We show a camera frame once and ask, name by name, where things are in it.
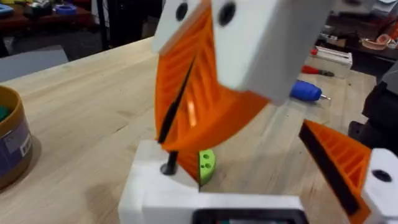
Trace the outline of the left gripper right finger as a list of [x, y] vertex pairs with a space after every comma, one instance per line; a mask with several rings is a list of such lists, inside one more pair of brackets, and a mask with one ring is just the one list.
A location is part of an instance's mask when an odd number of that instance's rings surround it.
[[298, 136], [350, 223], [397, 223], [397, 153], [308, 119]]

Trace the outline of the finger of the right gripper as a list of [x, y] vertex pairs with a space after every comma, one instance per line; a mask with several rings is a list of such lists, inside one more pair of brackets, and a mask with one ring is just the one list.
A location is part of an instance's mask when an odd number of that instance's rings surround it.
[[212, 111], [212, 18], [209, 2], [200, 1], [193, 24], [159, 54], [155, 86], [155, 125], [160, 134], [170, 105], [180, 98], [165, 142], [204, 140]]
[[[200, 1], [166, 1], [160, 53], [193, 24]], [[239, 132], [268, 103], [288, 97], [334, 3], [330, 0], [206, 1], [212, 18], [212, 111], [204, 140], [165, 142], [180, 98], [170, 105], [160, 143], [196, 152]]]

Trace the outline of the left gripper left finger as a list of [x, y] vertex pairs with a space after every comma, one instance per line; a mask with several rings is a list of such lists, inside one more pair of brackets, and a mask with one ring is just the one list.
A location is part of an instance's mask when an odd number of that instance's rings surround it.
[[121, 223], [144, 223], [142, 208], [147, 194], [198, 192], [198, 183], [181, 166], [177, 166], [174, 175], [161, 172], [168, 158], [169, 154], [157, 141], [143, 140], [139, 143], [118, 205]]

